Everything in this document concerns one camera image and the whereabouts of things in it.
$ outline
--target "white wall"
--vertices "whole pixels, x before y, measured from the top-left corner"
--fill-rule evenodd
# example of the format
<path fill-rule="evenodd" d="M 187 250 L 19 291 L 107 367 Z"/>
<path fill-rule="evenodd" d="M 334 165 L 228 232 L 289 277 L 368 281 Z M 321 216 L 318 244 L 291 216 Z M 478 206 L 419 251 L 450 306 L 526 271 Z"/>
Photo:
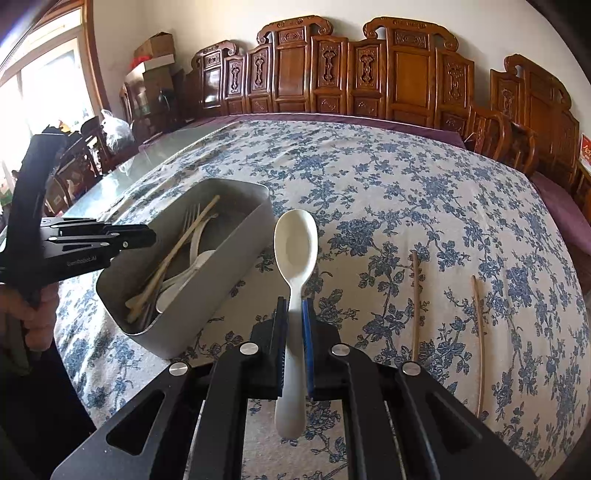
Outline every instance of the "white wall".
<path fill-rule="evenodd" d="M 265 24 L 300 15 L 326 17 L 334 35 L 351 40 L 363 39 L 363 24 L 374 17 L 434 22 L 450 30 L 459 40 L 459 53 L 475 61 L 479 103 L 488 105 L 490 69 L 504 71 L 503 59 L 521 53 L 564 83 L 573 115 L 591 134 L 591 85 L 554 28 L 525 0 L 145 0 L 143 5 L 148 30 L 174 35 L 186 71 L 203 47 L 228 39 L 251 48 Z"/>
<path fill-rule="evenodd" d="M 147 30 L 144 0 L 95 0 L 95 39 L 100 73 L 113 113 L 123 118 L 119 90 L 134 50 L 153 35 Z"/>

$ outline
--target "glass table top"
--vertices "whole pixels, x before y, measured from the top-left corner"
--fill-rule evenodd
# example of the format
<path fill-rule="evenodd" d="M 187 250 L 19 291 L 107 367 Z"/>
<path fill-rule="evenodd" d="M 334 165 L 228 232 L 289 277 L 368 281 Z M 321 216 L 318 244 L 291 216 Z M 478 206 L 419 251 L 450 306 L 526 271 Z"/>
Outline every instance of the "glass table top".
<path fill-rule="evenodd" d="M 167 134 L 154 142 L 135 157 L 122 163 L 114 171 L 107 174 L 99 183 L 86 192 L 64 217 L 97 218 L 115 200 L 136 181 L 150 170 L 179 152 L 186 146 L 196 142 L 205 135 L 219 129 L 219 126 L 200 125 L 184 128 Z"/>

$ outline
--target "red sign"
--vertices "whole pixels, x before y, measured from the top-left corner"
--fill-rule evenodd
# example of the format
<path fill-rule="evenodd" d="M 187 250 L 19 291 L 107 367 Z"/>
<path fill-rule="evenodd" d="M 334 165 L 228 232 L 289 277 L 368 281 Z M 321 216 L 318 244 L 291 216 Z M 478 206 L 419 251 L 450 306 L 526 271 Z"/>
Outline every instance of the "red sign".
<path fill-rule="evenodd" d="M 591 166 L 591 140 L 583 135 L 581 140 L 581 160 L 587 162 Z"/>

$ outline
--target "white plastic spoon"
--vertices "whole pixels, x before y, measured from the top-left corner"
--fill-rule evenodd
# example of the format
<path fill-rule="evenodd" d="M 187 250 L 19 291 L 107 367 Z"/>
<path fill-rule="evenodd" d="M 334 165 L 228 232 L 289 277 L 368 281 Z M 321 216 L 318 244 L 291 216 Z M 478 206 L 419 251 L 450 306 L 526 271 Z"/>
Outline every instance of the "white plastic spoon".
<path fill-rule="evenodd" d="M 284 213 L 275 227 L 275 260 L 290 286 L 283 393 L 275 405 L 281 437 L 299 438 L 306 429 L 306 369 L 302 339 L 301 291 L 316 264 L 318 230 L 305 210 Z"/>
<path fill-rule="evenodd" d="M 199 256 L 197 253 L 199 251 L 199 241 L 201 240 L 201 236 L 203 235 L 203 231 L 205 230 L 208 221 L 210 221 L 212 218 L 217 218 L 217 213 L 214 213 L 213 215 L 207 217 L 203 222 L 201 222 L 197 226 L 197 228 L 193 232 L 193 236 L 191 237 L 191 248 L 189 250 L 189 268 L 191 265 L 193 265 L 193 263 L 195 262 L 195 260 L 197 260 L 197 257 Z M 162 286 L 160 287 L 160 292 L 173 286 L 178 281 L 184 281 L 185 277 L 187 276 L 187 272 L 188 269 L 182 271 L 174 277 L 170 277 L 168 280 L 164 280 L 162 282 Z M 135 297 L 131 297 L 129 300 L 125 302 L 125 306 L 131 310 L 134 307 L 135 302 L 137 302 L 141 296 L 142 294 L 140 293 Z"/>
<path fill-rule="evenodd" d="M 192 276 L 195 275 L 197 270 L 203 266 L 203 264 L 209 257 L 213 255 L 214 252 L 215 250 L 205 250 L 205 252 L 200 253 L 197 256 L 197 260 L 195 260 L 195 262 L 181 274 L 184 276 L 184 278 L 178 280 L 174 285 L 170 286 L 161 292 L 160 295 L 158 295 L 158 300 L 156 300 L 157 312 L 162 313 L 164 310 L 166 310 L 166 308 L 168 308 L 168 306 L 173 302 L 186 283 L 191 279 Z"/>

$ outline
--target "window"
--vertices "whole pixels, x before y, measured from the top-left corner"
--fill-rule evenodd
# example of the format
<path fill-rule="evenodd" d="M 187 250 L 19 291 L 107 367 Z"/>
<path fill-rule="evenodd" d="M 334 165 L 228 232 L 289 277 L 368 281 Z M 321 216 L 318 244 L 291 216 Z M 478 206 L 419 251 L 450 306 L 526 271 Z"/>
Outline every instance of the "window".
<path fill-rule="evenodd" d="M 99 112 L 80 9 L 33 31 L 0 79 L 0 162 L 18 170 L 31 136 L 61 122 L 78 130 Z"/>

